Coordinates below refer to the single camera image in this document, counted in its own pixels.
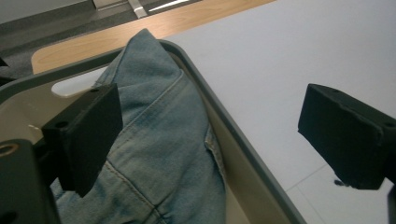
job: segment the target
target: gray storage bin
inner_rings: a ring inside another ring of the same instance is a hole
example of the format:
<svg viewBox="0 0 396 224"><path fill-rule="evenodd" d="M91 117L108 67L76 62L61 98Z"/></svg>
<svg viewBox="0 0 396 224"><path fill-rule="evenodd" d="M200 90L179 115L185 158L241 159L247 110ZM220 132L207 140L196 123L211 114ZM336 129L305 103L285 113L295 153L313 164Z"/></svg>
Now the gray storage bin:
<svg viewBox="0 0 396 224"><path fill-rule="evenodd" d="M227 175L227 224L305 223L187 54L171 42L161 43L196 84L219 139ZM0 88L0 142L16 138L37 142L40 127L78 98L56 96L51 87L106 66L119 53L120 49Z"/></svg>

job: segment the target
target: wooden plank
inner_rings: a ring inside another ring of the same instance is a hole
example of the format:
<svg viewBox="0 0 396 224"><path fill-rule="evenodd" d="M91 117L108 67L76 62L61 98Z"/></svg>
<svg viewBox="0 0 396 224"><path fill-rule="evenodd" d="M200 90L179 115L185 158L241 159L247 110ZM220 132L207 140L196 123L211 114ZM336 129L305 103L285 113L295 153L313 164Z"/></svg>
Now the wooden plank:
<svg viewBox="0 0 396 224"><path fill-rule="evenodd" d="M35 74L119 49L140 30L164 38L274 0L203 0L138 21L84 35L38 50L32 57Z"/></svg>

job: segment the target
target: blue jeans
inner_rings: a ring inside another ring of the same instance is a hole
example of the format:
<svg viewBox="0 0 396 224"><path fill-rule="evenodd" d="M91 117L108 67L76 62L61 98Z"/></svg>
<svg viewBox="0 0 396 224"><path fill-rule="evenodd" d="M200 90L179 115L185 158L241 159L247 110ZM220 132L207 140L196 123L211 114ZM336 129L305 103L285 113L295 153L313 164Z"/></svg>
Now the blue jeans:
<svg viewBox="0 0 396 224"><path fill-rule="evenodd" d="M52 184L62 223L224 223L223 165L205 107L147 30L97 85L114 82L123 129L84 198Z"/></svg>

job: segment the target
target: white table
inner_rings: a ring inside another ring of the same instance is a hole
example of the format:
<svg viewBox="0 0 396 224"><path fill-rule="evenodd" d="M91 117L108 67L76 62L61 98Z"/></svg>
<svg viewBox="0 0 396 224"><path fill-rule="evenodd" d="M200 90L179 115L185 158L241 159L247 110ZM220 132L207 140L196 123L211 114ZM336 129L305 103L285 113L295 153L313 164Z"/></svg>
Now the white table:
<svg viewBox="0 0 396 224"><path fill-rule="evenodd" d="M308 223L388 223L392 184L335 186L297 124L308 83L396 118L395 1L278 0L166 39L187 51Z"/></svg>

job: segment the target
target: gray floor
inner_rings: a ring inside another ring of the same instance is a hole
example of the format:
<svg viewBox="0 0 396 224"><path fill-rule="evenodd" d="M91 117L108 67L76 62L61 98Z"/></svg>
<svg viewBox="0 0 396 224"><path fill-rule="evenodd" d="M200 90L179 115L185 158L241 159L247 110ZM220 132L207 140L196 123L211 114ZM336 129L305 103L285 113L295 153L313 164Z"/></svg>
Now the gray floor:
<svg viewBox="0 0 396 224"><path fill-rule="evenodd" d="M151 8L172 1L141 0L141 3L150 16L199 0L149 12ZM129 4L98 11L91 1L87 1L0 24L0 58L8 65L0 66L0 77L20 78L32 75L31 57L47 45L134 20L137 17Z"/></svg>

